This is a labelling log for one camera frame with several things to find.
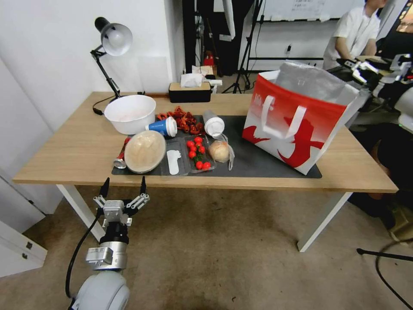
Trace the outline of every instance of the plastic tray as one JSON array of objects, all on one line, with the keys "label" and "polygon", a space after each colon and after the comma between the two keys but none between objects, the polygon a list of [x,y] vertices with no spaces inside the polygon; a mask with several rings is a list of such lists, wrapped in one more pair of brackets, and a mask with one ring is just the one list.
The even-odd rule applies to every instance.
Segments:
[{"label": "plastic tray", "polygon": [[[177,150],[181,153],[181,158],[178,158],[178,174],[171,175],[169,172],[169,163],[167,153],[169,150]],[[165,157],[160,163],[160,171],[163,176],[186,176],[191,171],[190,159],[188,157],[188,151],[186,142],[183,138],[174,138],[166,141]]]},{"label": "plastic tray", "polygon": [[[202,138],[202,145],[205,147],[205,154],[203,154],[202,156],[202,162],[206,162],[209,161],[211,163],[211,168],[209,168],[208,170],[198,170],[195,167],[195,163],[192,159],[190,159],[188,157],[188,153],[189,153],[189,149],[186,146],[187,141],[193,141],[196,137],[200,136]],[[200,172],[205,172],[205,171],[210,171],[210,170],[214,170],[216,168],[216,162],[215,160],[211,157],[211,155],[208,152],[208,148],[210,147],[210,142],[208,140],[208,138],[206,136],[202,136],[202,135],[197,135],[197,136],[186,136],[185,138],[183,138],[183,140],[185,141],[185,156],[189,161],[189,166],[190,166],[190,173],[192,174],[197,174]]]}]

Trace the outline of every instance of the white cup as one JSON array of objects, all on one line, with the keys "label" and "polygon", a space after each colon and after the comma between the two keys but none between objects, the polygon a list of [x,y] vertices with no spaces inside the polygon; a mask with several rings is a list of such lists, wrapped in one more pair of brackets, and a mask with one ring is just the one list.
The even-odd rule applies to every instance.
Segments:
[{"label": "white cup", "polygon": [[205,124],[205,131],[211,137],[219,136],[224,132],[225,123],[222,118],[219,118],[211,110],[206,110],[203,115],[203,123]]}]

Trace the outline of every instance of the tissue box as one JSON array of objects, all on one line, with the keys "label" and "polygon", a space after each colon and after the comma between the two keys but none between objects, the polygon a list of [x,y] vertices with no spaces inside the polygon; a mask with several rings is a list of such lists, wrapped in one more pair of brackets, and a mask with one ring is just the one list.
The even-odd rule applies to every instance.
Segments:
[{"label": "tissue box", "polygon": [[199,87],[181,87],[180,83],[171,83],[169,98],[172,103],[209,102],[211,101],[211,85],[209,82],[203,82]]}]

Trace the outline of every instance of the blue cup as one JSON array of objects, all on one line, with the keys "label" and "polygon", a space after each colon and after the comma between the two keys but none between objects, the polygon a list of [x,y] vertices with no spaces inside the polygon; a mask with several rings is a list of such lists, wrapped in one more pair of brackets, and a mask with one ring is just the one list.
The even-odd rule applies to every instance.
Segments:
[{"label": "blue cup", "polygon": [[174,137],[178,133],[178,126],[173,117],[168,117],[163,121],[156,121],[152,124],[146,125],[146,130],[154,130],[163,134],[164,136]]}]

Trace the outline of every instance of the white table leg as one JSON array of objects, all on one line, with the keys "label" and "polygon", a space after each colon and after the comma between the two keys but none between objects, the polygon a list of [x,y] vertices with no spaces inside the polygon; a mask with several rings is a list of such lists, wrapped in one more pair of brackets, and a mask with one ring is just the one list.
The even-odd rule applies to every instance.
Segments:
[{"label": "white table leg", "polygon": [[[95,215],[90,211],[89,207],[87,206],[80,193],[77,191],[76,187],[74,185],[62,184],[57,184],[56,186],[62,192],[63,196],[76,211],[85,225],[89,227],[95,220]],[[95,236],[96,240],[99,241],[100,238],[105,234],[105,231],[99,225],[99,223],[96,223],[92,228],[91,233]]]},{"label": "white table leg", "polygon": [[297,247],[300,252],[305,252],[308,249],[351,194],[352,192],[334,194],[330,201],[323,207],[315,223],[306,230],[304,236],[297,242]]}]

